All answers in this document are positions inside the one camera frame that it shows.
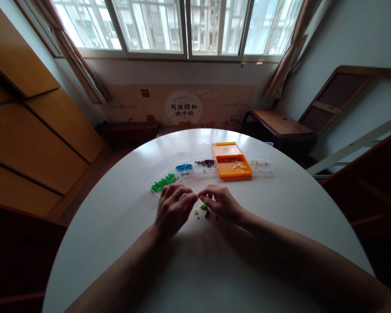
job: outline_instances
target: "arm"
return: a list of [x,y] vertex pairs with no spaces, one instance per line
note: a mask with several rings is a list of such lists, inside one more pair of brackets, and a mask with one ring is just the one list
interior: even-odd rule
[[184,185],[164,187],[155,222],[66,312],[112,312],[125,308],[143,261],[179,231],[196,201],[196,194]]
[[208,185],[198,196],[215,214],[277,250],[336,303],[365,312],[391,312],[391,290],[340,254],[245,210],[226,187]]

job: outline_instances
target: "curtain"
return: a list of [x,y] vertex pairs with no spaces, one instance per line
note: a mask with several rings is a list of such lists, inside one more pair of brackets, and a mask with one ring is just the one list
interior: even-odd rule
[[77,47],[75,47],[74,42],[68,36],[51,1],[31,0],[31,2],[51,29],[62,54],[68,61],[91,101],[95,104],[108,103],[111,100],[109,93],[97,79],[93,70],[88,66]]
[[290,47],[286,50],[279,61],[274,74],[272,75],[267,87],[264,90],[263,97],[268,99],[281,98],[282,88],[284,88],[285,79],[287,78],[290,67],[293,63],[296,51],[298,49],[300,40],[307,29],[310,17],[313,12],[316,0],[304,0],[297,20],[294,24],[294,31],[292,33]]

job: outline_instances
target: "plastic storage box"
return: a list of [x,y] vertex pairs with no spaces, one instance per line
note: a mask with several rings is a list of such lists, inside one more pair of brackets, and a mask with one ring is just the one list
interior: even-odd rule
[[152,186],[162,179],[166,180],[166,176],[169,174],[174,174],[174,183],[177,183],[181,180],[181,176],[178,175],[177,171],[171,167],[167,157],[164,157],[158,162],[155,162],[141,172],[142,178],[145,182],[147,182],[149,189],[152,190],[152,192],[159,198],[161,197],[162,189],[160,188],[159,190],[154,190],[152,189]]
[[[195,143],[191,147],[191,154],[193,164],[192,167],[195,173],[208,173],[217,172],[217,159],[214,156],[211,143]],[[214,160],[214,164],[211,167],[203,166],[198,164],[199,161]]]
[[274,165],[268,154],[273,143],[251,141],[246,149],[246,158],[254,172],[273,172]]
[[236,142],[214,143],[212,149],[217,159],[220,177],[252,175],[252,168]]
[[[172,155],[174,159],[174,167],[175,171],[178,172],[178,174],[183,175],[183,174],[188,174],[194,172],[194,164],[193,160],[191,157],[191,152],[178,152]],[[177,169],[178,165],[183,165],[183,164],[190,164],[192,166],[192,170],[186,169],[186,170],[181,170],[179,171]]]

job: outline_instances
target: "table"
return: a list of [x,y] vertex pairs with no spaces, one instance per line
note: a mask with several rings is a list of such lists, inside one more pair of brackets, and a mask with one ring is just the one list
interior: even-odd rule
[[[154,221],[159,199],[140,181],[142,169],[163,156],[189,151],[193,143],[230,141],[243,151],[256,139],[226,130],[184,130],[140,146],[110,169],[68,227],[43,312],[63,312]],[[273,173],[253,173],[242,181],[193,173],[183,176],[182,183],[195,192],[208,183],[224,184],[250,211],[321,242],[373,275],[351,226],[323,188],[280,151],[272,148],[269,157]],[[198,220],[193,212],[146,274],[144,301],[138,301],[137,312],[327,309],[325,300],[272,250],[236,227],[229,229],[224,221],[206,220],[203,214]]]

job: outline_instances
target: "poster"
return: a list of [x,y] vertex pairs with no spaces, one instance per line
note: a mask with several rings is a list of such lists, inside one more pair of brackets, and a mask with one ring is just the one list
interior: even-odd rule
[[162,126],[198,124],[238,130],[250,110],[255,86],[107,85],[100,105],[111,123],[158,121]]
[[166,120],[174,125],[197,124],[202,115],[198,97],[187,90],[173,92],[166,101]]

